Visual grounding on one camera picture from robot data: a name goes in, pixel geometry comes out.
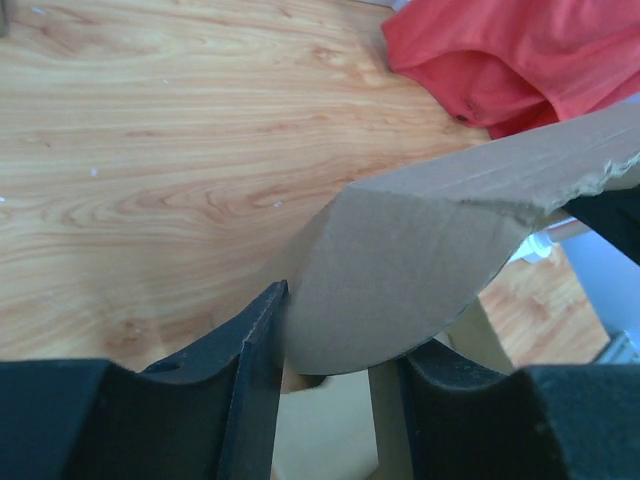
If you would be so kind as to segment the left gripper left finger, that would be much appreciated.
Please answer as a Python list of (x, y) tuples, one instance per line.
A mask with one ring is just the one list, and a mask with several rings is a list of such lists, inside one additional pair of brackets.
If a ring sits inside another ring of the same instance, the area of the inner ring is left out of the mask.
[(285, 282), (141, 372), (106, 359), (1, 366), (5, 479), (266, 479)]

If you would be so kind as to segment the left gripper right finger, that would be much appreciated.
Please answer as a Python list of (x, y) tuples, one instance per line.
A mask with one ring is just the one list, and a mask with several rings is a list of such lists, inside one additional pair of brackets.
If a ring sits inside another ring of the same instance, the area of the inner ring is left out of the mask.
[(639, 367), (502, 374), (431, 340), (400, 358), (417, 479), (636, 479)]

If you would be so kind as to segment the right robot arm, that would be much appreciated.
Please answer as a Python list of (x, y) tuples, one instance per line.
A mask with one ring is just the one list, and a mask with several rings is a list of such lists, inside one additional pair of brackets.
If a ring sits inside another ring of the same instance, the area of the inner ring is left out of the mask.
[(639, 187), (604, 191), (580, 196), (563, 210), (590, 227), (618, 251), (639, 264), (640, 220)]

